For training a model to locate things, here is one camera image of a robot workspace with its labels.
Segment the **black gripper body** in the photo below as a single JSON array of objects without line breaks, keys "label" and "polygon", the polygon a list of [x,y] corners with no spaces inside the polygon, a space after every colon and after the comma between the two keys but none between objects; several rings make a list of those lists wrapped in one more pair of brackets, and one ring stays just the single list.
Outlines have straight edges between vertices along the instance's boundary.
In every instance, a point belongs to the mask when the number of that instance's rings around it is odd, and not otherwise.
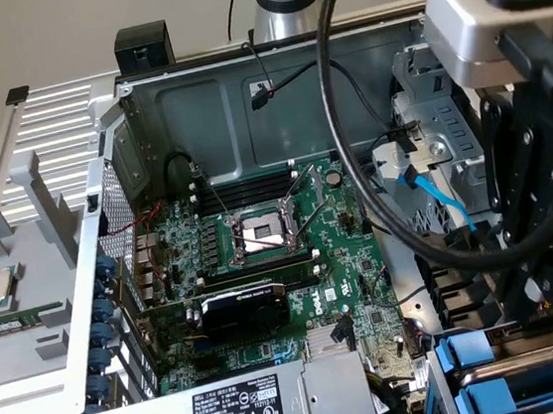
[{"label": "black gripper body", "polygon": [[506,220],[510,241],[530,236],[553,211],[553,97],[537,84],[524,82],[513,94],[512,126],[501,151]]}]

